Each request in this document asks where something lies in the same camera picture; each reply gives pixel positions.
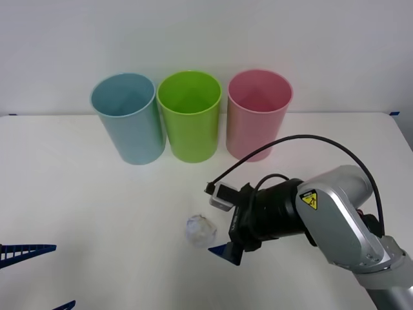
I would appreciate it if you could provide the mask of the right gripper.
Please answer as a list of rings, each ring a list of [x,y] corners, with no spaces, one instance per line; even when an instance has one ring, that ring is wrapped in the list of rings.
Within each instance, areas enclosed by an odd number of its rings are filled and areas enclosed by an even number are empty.
[[[248,183],[235,196],[235,211],[228,232],[231,242],[208,248],[212,254],[236,266],[241,264],[243,251],[256,251],[262,245],[250,228],[249,203],[252,192],[253,187]]]

